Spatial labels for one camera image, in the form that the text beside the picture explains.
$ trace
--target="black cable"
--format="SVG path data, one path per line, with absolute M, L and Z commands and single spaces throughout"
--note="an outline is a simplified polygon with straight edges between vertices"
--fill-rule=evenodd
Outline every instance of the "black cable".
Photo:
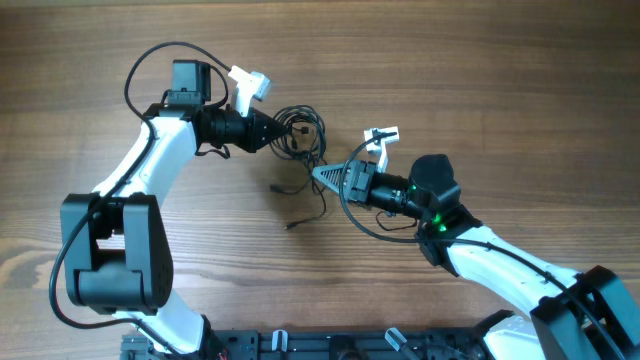
M 220 106 L 224 105 L 227 103 L 227 100 L 229 99 L 229 86 L 227 85 L 227 79 L 224 78 L 224 75 L 222 75 L 222 73 L 220 72 L 220 70 L 218 70 L 217 67 L 211 65 L 211 68 L 213 69 L 213 71 L 215 71 L 218 76 L 220 76 L 220 80 L 222 80 L 222 84 L 224 84 L 224 97 L 222 98 L 222 100 L 218 101 L 215 104 L 211 104 L 211 105 L 206 105 L 206 108 L 214 108 L 217 109 Z
M 384 213 L 386 211 L 380 211 L 379 213 L 376 214 L 376 223 L 378 224 L 378 226 L 380 227 L 380 229 L 384 230 L 384 231 L 397 231 L 397 230 L 404 230 L 404 229 L 411 229 L 413 227 L 418 226 L 418 219 L 413 219 L 413 224 L 411 225 L 407 225 L 407 226 L 400 226 L 400 227 L 396 227 L 396 228 L 388 228 L 384 225 L 382 225 L 382 223 L 380 222 L 380 220 L 378 219 L 378 217 L 380 216 L 380 214 Z
M 298 226 L 299 224 L 320 219 L 327 212 L 327 202 L 323 195 L 325 188 L 323 187 L 321 189 L 312 175 L 313 169 L 318 166 L 319 163 L 323 162 L 326 164 L 326 161 L 324 160 L 324 153 L 327 150 L 327 139 L 325 136 L 324 120 L 309 105 L 286 107 L 278 111 L 273 118 L 284 125 L 287 128 L 288 133 L 287 136 L 282 136 L 269 143 L 271 150 L 280 159 L 300 162 L 307 172 L 307 179 L 301 186 L 293 191 L 286 191 L 282 189 L 281 186 L 273 184 L 270 186 L 271 191 L 285 195 L 296 195 L 311 183 L 313 193 L 320 196 L 323 206 L 323 210 L 320 215 L 289 223 L 284 227 L 288 230 Z M 295 133 L 300 133 L 301 135 L 309 133 L 309 127 L 303 126 L 300 128 L 298 127 L 300 124 L 308 124 L 315 128 L 315 135 L 308 149 L 298 149 L 298 139 L 296 139 Z
M 107 326 L 113 326 L 113 325 L 119 325 L 119 324 L 133 324 L 138 329 L 144 331 L 156 343 L 165 347 L 165 349 L 167 349 L 174 355 L 180 356 L 181 354 L 176 349 L 174 349 L 168 342 L 166 342 L 164 339 L 158 336 L 154 331 L 152 331 L 147 325 L 144 324 L 142 320 L 128 318 L 128 319 L 115 319 L 115 320 L 97 322 L 92 324 L 83 324 L 68 318 L 60 309 L 60 305 L 58 304 L 57 292 L 56 292 L 56 285 L 58 283 L 58 275 L 60 273 L 60 268 L 74 240 L 76 239 L 76 237 L 78 236 L 82 228 L 89 222 L 89 220 L 102 209 L 102 207 L 111 199 L 111 197 L 118 190 L 120 190 L 120 188 L 122 188 L 122 186 L 124 186 L 127 183 L 131 175 L 136 171 L 138 166 L 140 166 L 140 164 L 146 158 L 147 154 L 149 153 L 149 151 L 153 146 L 153 143 L 156 139 L 155 128 L 151 123 L 151 121 L 149 119 L 146 119 L 142 115 L 142 113 L 140 113 L 140 111 L 138 111 L 131 103 L 131 99 L 129 98 L 129 86 L 131 84 L 131 79 L 133 78 L 133 74 L 135 73 L 136 69 L 138 68 L 142 60 L 144 60 L 152 52 L 167 46 L 172 46 L 172 45 L 185 46 L 185 47 L 200 51 L 201 53 L 207 55 L 209 58 L 215 61 L 222 68 L 224 68 L 227 71 L 230 71 L 230 68 L 228 66 L 220 62 L 217 58 L 209 54 L 207 51 L 195 45 L 185 43 L 185 42 L 166 42 L 166 43 L 156 45 L 151 49 L 147 50 L 144 54 L 142 54 L 142 56 L 140 56 L 140 58 L 138 58 L 138 60 L 135 62 L 135 64 L 129 71 L 129 75 L 127 76 L 127 80 L 124 85 L 124 99 L 125 99 L 125 102 L 127 103 L 127 106 L 129 106 L 129 109 L 131 109 L 131 111 L 134 114 L 136 114 L 136 116 L 138 116 L 149 129 L 149 138 L 147 139 L 147 143 L 145 144 L 145 147 L 142 149 L 142 152 L 140 152 L 140 155 L 138 155 L 138 157 L 134 160 L 133 164 L 131 164 L 129 169 L 115 183 L 115 185 L 113 186 L 113 188 L 111 188 L 111 190 L 109 190 L 106 194 L 104 194 L 104 196 L 102 196 L 102 198 L 100 198 L 100 200 L 98 200 L 98 202 L 95 205 L 93 205 L 89 210 L 87 210 L 87 212 L 82 216 L 80 221 L 78 221 L 76 226 L 73 228 L 73 230 L 71 230 L 71 233 L 69 234 L 69 236 L 65 239 L 64 244 L 62 245 L 62 248 L 60 249 L 60 252 L 56 256 L 56 259 L 53 263 L 53 269 L 51 270 L 51 277 L 49 279 L 49 304 L 51 305 L 51 309 L 53 310 L 53 313 L 56 315 L 56 317 L 60 319 L 60 321 L 62 321 L 63 323 L 71 327 L 74 327 L 77 329 L 99 329 L 99 328 L 104 328 Z
M 167 89 L 162 93 L 162 99 L 160 99 L 160 104 L 164 104 L 164 101 L 167 100 L 167 96 L 169 96 L 169 91 L 171 91 L 171 89 Z
M 380 135 L 374 136 L 373 138 L 365 141 L 360 146 L 358 146 L 353 151 L 351 156 L 349 156 L 349 158 L 347 159 L 347 162 L 345 162 L 345 164 L 344 164 L 344 166 L 342 168 L 342 172 L 340 173 L 340 182 L 338 183 L 338 189 L 339 189 L 339 195 L 340 195 L 340 203 L 342 204 L 342 209 L 344 210 L 344 212 L 347 215 L 347 217 L 349 218 L 349 220 L 351 220 L 351 222 L 358 229 L 363 231 L 365 234 L 368 234 L 368 235 L 370 235 L 370 236 L 372 236 L 372 237 L 374 237 L 376 239 L 379 239 L 379 240 L 389 241 L 389 242 L 393 242 L 393 243 L 405 243 L 405 244 L 406 243 L 417 243 L 417 242 L 421 242 L 421 241 L 416 240 L 416 239 L 392 238 L 392 237 L 376 234 L 373 231 L 367 229 L 366 227 L 364 227 L 362 224 L 360 224 L 353 217 L 353 215 L 349 211 L 349 208 L 347 207 L 347 202 L 346 202 L 347 200 L 346 200 L 346 198 L 344 196 L 344 181 L 345 181 L 345 178 L 346 178 L 347 169 L 349 168 L 349 164 L 355 159 L 355 157 L 358 155 L 358 153 L 360 153 L 360 151 L 362 151 L 362 149 L 364 149 L 368 144 L 370 144 L 372 142 L 375 142 L 375 141 L 378 141 L 380 139 L 383 139 L 385 137 L 393 136 L 395 134 L 396 134 L 395 132 L 392 132 L 392 133 L 384 133 L 384 134 L 380 134 Z M 495 245 L 493 245 L 492 243 L 489 243 L 489 242 L 483 243 L 483 242 L 480 242 L 480 241 L 467 240 L 467 239 L 425 239 L 422 242 L 425 242 L 425 243 L 426 242 L 446 242 L 446 243 L 467 244 L 467 245 L 474 245 L 474 246 L 484 247 L 484 248 L 487 248 L 489 250 L 495 250 L 495 251 L 497 251 L 497 252 L 499 252 L 501 254 L 507 255 L 507 256 L 511 257 L 512 259 L 520 262 L 521 264 L 523 264 L 526 267 L 528 267 L 531 270 L 533 270 L 538 275 L 542 276 L 546 281 L 552 283 L 558 289 L 560 289 L 562 291 L 562 293 L 571 302 L 576 304 L 576 306 L 580 309 L 580 311 L 582 311 L 582 313 L 591 321 L 593 326 L 596 327 L 596 329 L 598 330 L 598 332 L 600 332 L 600 334 L 602 335 L 604 340 L 607 342 L 607 344 L 609 345 L 611 350 L 613 350 L 613 352 L 615 353 L 616 357 L 618 359 L 621 359 L 621 360 L 625 359 L 624 354 L 622 353 L 622 351 L 620 350 L 618 345 L 615 343 L 615 341 L 613 341 L 613 339 L 611 338 L 609 333 L 604 329 L 604 327 L 602 326 L 600 321 L 598 321 L 598 319 L 596 319 L 595 315 L 578 298 L 576 298 L 569 291 L 569 289 L 566 286 L 564 286 L 564 284 L 562 284 L 560 281 L 558 281 L 558 279 L 556 279 L 548 271 L 543 271 L 542 269 L 540 269 L 539 267 L 537 267 L 536 265 L 534 265 L 533 263 L 531 263 L 527 259 L 524 259 L 520 255 L 514 254 L 513 252 L 511 252 L 509 250 L 506 250 L 506 249 L 503 249 L 501 247 L 495 246 Z
M 218 150 L 218 149 L 209 149 L 207 151 L 196 151 L 196 156 L 205 156 L 208 153 L 214 153 L 214 154 L 218 154 L 220 155 L 223 159 L 227 160 L 228 158 L 231 157 L 231 153 L 229 152 L 229 148 L 227 147 L 227 145 L 222 145 L 222 148 L 224 149 L 224 152 Z
M 145 51 L 144 54 L 142 54 L 138 58 L 138 60 L 136 60 L 135 64 L 133 64 L 133 67 L 131 68 L 131 71 L 129 72 L 129 76 L 127 77 L 127 81 L 124 84 L 124 101 L 126 101 L 127 106 L 129 106 L 129 109 L 131 109 L 131 111 L 133 111 L 133 113 L 136 114 L 136 116 L 139 117 L 140 119 L 142 119 L 143 121 L 144 121 L 144 118 L 142 116 L 142 113 L 140 113 L 140 111 L 138 111 L 138 109 L 136 109 L 135 106 L 133 106 L 133 104 L 131 103 L 131 99 L 129 99 L 129 84 L 131 83 L 131 78 L 133 78 L 133 74 L 135 73 L 136 69 L 138 68 L 138 66 L 140 65 L 142 60 L 144 60 L 147 56 L 149 56 L 154 51 L 162 49 L 162 48 L 165 48 L 165 47 L 168 47 L 168 46 L 184 46 L 184 47 L 188 47 L 190 49 L 199 51 L 200 53 L 206 55 L 209 59 L 215 61 L 216 64 L 218 64 L 221 68 L 227 70 L 227 72 L 231 71 L 230 67 L 228 67 L 227 65 L 222 63 L 220 60 L 218 60 L 218 58 L 216 58 L 215 56 L 211 55 L 208 51 L 206 51 L 206 50 L 204 50 L 204 49 L 202 49 L 202 48 L 200 48 L 198 46 L 195 46 L 193 44 L 190 44 L 188 42 L 169 41 L 169 42 L 158 44 L 158 45 L 152 47 L 151 49 Z

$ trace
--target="black bracket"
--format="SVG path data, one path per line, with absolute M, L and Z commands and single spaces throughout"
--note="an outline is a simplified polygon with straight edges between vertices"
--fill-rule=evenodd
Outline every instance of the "black bracket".
M 170 105 L 204 105 L 211 101 L 211 65 L 197 60 L 174 60 Z
M 441 266 L 454 276 L 458 273 L 454 270 L 447 248 L 453 243 L 430 242 L 430 239 L 455 239 L 471 228 L 482 226 L 482 222 L 474 218 L 469 210 L 462 204 L 450 209 L 448 213 L 439 215 L 436 219 L 423 219 L 422 225 L 414 235 L 416 242 L 420 243 L 420 252 L 433 266 Z
M 70 194 L 60 208 L 63 241 L 100 195 Z M 124 249 L 100 249 L 98 239 L 124 234 Z M 118 310 L 155 315 L 169 299 L 173 260 L 153 195 L 114 198 L 82 228 L 64 260 L 74 305 L 99 314 Z
M 605 329 L 627 357 L 640 354 L 640 308 L 612 271 L 596 266 L 569 291 L 604 320 Z M 531 320 L 547 359 L 615 357 L 593 325 L 583 328 L 584 314 L 564 293 L 543 298 L 531 311 Z

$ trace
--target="wooden table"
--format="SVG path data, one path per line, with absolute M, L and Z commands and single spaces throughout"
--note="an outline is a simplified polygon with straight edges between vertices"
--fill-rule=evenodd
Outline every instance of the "wooden table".
M 268 114 L 313 105 L 329 162 L 343 161 L 364 128 L 399 126 L 388 172 L 406 176 L 417 157 L 448 154 L 463 203 L 499 235 L 555 264 L 608 267 L 640 299 L 640 8 L 605 3 L 1 10 L 0 358 L 117 356 L 130 328 L 79 331 L 51 313 L 58 211 L 134 142 L 124 80 L 167 40 L 268 74 L 272 93 L 257 104 Z M 151 56 L 131 89 L 140 109 L 170 86 L 176 58 L 203 59 L 185 49 Z M 216 329 L 467 326 L 510 308 L 432 268 L 416 246 L 360 233 L 335 196 L 322 221 L 283 230 L 321 209 L 310 190 L 269 192 L 301 183 L 300 165 L 268 149 L 231 151 L 189 163 L 162 208 L 174 286 Z M 373 212 L 355 212 L 375 225 Z M 98 319 L 60 297 L 74 318 Z

